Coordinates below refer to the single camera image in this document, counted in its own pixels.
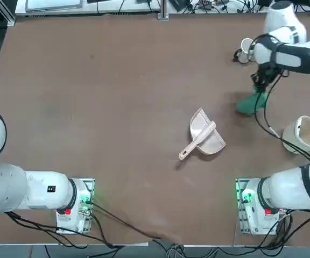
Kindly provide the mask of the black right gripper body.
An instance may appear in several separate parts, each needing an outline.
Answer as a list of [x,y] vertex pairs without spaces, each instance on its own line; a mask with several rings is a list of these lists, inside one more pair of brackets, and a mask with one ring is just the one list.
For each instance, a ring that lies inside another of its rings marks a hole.
[[263,63],[258,65],[257,73],[260,78],[272,78],[278,75],[279,69],[274,64]]

